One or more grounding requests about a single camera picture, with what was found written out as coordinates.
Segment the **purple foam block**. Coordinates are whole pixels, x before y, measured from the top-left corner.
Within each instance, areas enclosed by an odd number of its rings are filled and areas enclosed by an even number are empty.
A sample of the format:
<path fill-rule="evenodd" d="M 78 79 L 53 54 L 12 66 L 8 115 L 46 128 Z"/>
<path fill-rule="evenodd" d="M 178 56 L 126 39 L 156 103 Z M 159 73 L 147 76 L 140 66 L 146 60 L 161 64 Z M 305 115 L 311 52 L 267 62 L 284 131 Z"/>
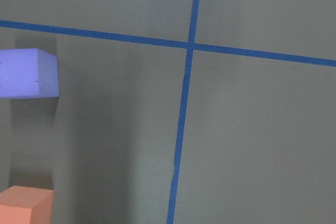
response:
<path fill-rule="evenodd" d="M 1 50 L 1 98 L 59 96 L 57 57 L 38 48 Z"/>

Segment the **orange foam block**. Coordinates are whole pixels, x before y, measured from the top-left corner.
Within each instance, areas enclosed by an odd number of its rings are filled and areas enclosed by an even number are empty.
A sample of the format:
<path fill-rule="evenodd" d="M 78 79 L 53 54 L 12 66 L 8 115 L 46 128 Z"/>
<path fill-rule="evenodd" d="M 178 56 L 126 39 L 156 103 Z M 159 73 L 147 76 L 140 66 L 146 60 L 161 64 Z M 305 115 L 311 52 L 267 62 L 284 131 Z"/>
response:
<path fill-rule="evenodd" d="M 1 223 L 50 223 L 54 191 L 12 186 L 1 192 Z"/>

